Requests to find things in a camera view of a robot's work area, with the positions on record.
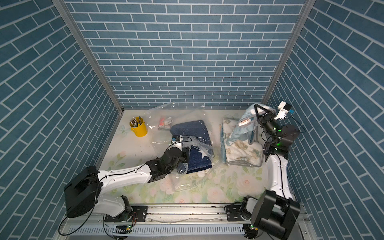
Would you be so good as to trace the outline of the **light blue cloud blanket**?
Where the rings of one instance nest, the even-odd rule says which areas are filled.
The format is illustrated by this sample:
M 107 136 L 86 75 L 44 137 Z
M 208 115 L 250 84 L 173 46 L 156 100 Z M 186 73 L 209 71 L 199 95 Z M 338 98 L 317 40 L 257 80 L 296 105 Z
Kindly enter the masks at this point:
M 255 138 L 254 131 L 255 131 L 255 128 L 257 128 L 257 126 L 259 125 L 256 117 L 254 105 L 255 104 L 247 108 L 247 110 L 245 111 L 241 119 L 238 120 L 234 130 L 232 131 L 230 136 L 227 138 L 227 140 L 225 140 L 225 143 L 227 145 L 231 146 L 237 140 L 247 142 L 249 145 L 251 145 L 254 142 L 254 138 Z M 271 110 L 273 109 L 267 105 L 264 105 L 264 107 Z

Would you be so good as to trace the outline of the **clear plastic vacuum bag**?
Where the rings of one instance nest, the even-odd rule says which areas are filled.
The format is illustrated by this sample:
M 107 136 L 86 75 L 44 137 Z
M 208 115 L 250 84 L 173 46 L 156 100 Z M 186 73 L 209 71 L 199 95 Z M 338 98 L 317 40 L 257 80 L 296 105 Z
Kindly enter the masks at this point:
M 174 192 L 203 184 L 215 172 L 219 157 L 205 106 L 168 103 L 148 110 L 145 119 L 155 153 L 171 148 L 183 152 L 181 163 L 166 177 Z

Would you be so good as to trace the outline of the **cream fluffy navy-trimmed blanket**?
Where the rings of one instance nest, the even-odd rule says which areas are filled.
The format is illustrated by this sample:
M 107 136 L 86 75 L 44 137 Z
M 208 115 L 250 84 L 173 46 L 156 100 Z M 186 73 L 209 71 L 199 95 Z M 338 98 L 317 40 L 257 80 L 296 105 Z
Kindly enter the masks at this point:
M 263 146 L 258 142 L 249 144 L 248 136 L 229 144 L 230 136 L 238 123 L 236 119 L 223 118 L 221 125 L 221 151 L 224 163 L 243 167 L 259 168 L 263 164 Z

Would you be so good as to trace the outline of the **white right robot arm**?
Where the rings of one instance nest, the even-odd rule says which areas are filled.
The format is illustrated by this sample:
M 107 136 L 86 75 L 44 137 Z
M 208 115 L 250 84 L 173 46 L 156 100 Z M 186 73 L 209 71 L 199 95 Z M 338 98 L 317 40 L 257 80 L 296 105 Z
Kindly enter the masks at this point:
M 277 121 L 286 118 L 291 105 L 281 102 L 279 111 L 268 106 L 254 104 L 257 121 L 267 139 L 263 146 L 269 177 L 269 187 L 256 199 L 251 196 L 243 198 L 240 214 L 250 221 L 251 228 L 262 230 L 280 240 L 289 238 L 300 214 L 300 204 L 294 201 L 290 192 L 287 166 L 289 148 L 301 131 L 294 125 L 281 126 Z

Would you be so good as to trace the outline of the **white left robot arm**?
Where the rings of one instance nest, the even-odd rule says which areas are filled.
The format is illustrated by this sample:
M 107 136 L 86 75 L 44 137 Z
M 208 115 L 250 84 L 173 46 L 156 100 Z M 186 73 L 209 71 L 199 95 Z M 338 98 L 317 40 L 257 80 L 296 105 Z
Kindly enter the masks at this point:
M 116 171 L 99 171 L 95 166 L 85 168 L 64 187 L 67 217 L 76 218 L 90 211 L 112 218 L 130 214 L 128 198 L 112 197 L 109 193 L 121 187 L 160 181 L 176 173 L 179 165 L 187 169 L 189 152 L 188 147 L 172 147 L 160 158 Z

